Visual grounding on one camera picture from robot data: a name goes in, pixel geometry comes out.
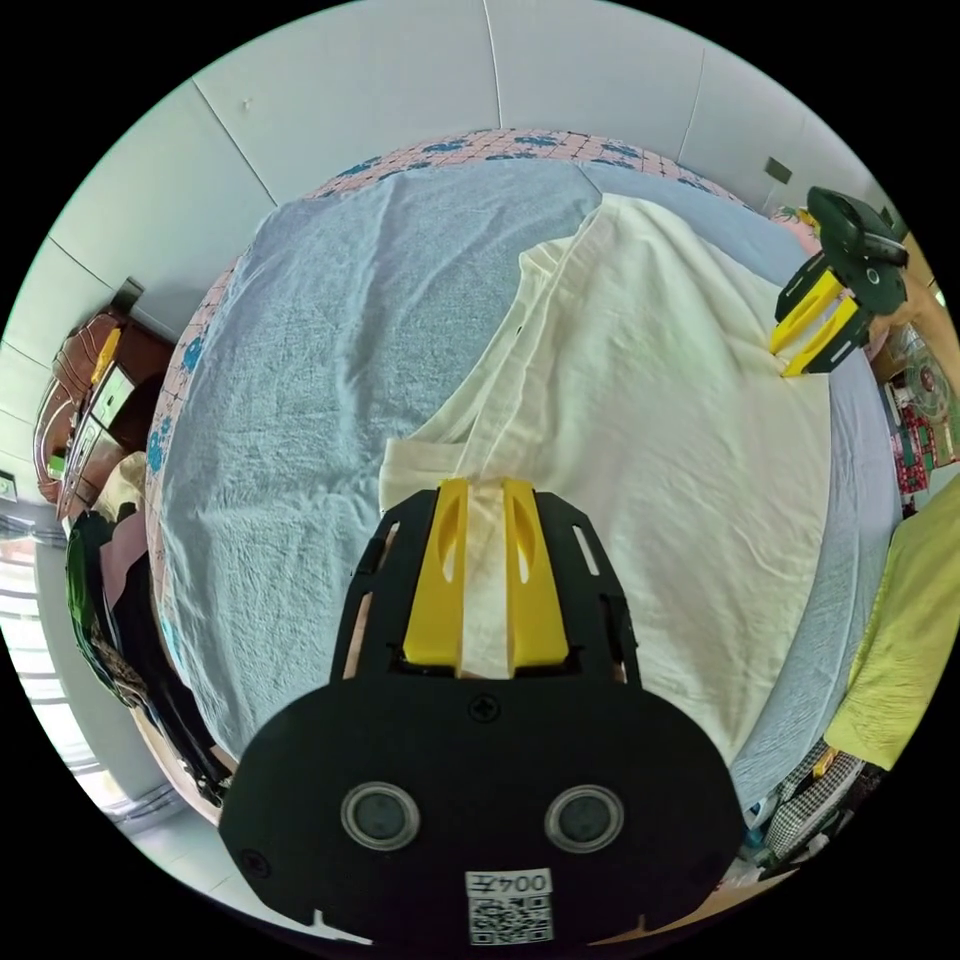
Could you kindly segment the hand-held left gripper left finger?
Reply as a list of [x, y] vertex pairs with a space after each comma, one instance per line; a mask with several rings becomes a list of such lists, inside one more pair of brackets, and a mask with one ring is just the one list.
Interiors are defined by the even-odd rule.
[[462, 660], [468, 484], [442, 482], [417, 579], [403, 656], [418, 669], [459, 669]]

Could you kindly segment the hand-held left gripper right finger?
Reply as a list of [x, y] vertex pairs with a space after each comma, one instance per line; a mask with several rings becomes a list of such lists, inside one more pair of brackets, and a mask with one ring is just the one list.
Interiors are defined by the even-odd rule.
[[535, 491], [506, 479], [502, 494], [507, 662], [562, 666], [569, 648]]

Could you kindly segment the person's right hand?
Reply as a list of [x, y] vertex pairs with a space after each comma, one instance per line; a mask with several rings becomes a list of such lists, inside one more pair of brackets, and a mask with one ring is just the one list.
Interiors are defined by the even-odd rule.
[[899, 361], [922, 351], [926, 344], [917, 327], [922, 319], [922, 305], [905, 304], [891, 316], [877, 317], [870, 328], [870, 341], [866, 354], [871, 362], [886, 358]]

